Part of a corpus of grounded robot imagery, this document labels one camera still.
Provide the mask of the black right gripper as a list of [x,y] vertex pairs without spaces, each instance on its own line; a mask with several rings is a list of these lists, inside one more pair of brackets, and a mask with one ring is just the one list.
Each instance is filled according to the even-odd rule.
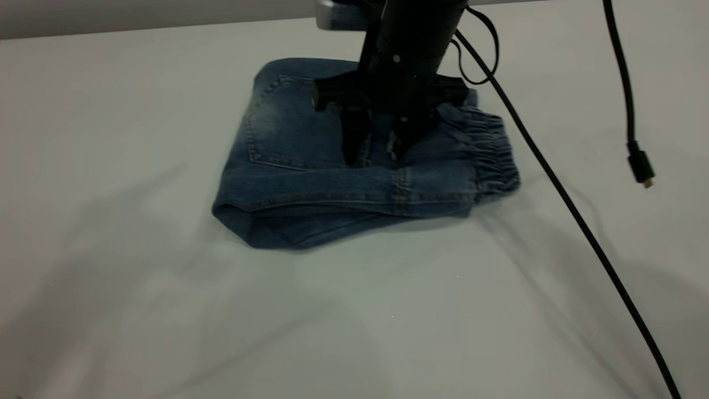
[[372,133],[369,110],[418,112],[397,116],[390,129],[389,157],[401,161],[440,123],[440,113],[433,108],[465,101],[469,89],[463,79],[436,73],[442,58],[406,54],[384,39],[367,39],[356,70],[312,83],[312,106],[317,111],[343,107],[342,152],[347,166],[360,166],[366,159]]

